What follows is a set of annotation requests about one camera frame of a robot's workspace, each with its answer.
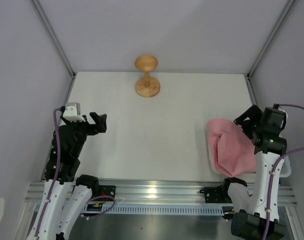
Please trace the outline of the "pink bucket hat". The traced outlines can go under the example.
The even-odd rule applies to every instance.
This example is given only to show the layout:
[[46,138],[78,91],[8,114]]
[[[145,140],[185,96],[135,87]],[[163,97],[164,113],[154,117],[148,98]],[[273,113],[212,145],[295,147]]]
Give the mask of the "pink bucket hat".
[[207,122],[206,130],[218,172],[230,178],[256,172],[255,146],[239,125],[228,119],[213,118]]

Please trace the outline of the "wooden hat stand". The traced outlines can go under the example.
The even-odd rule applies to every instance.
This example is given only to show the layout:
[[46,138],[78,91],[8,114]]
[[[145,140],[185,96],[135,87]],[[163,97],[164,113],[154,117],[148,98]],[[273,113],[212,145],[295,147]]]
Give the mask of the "wooden hat stand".
[[151,54],[140,55],[134,62],[135,67],[144,73],[144,76],[135,83],[136,93],[144,98],[152,98],[161,90],[161,84],[158,79],[150,76],[151,71],[158,66],[158,60]]

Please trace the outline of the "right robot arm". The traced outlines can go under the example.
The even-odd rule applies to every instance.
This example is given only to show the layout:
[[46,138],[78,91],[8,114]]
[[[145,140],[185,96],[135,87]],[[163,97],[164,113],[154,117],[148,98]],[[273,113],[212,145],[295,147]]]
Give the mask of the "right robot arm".
[[244,240],[280,240],[286,233],[278,211],[279,179],[287,151],[287,140],[280,133],[286,125],[286,113],[253,105],[234,123],[254,145],[256,174],[252,194],[242,179],[223,181],[220,197],[235,209],[231,234]]

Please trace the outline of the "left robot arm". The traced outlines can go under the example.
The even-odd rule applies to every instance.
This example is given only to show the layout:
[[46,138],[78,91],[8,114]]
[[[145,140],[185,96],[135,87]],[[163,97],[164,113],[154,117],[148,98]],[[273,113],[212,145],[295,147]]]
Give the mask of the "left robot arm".
[[59,126],[54,121],[52,148],[44,173],[44,190],[28,240],[67,240],[82,208],[100,194],[99,180],[83,174],[75,178],[79,156],[89,136],[107,131],[107,115],[91,112],[93,123],[85,115],[67,117]]

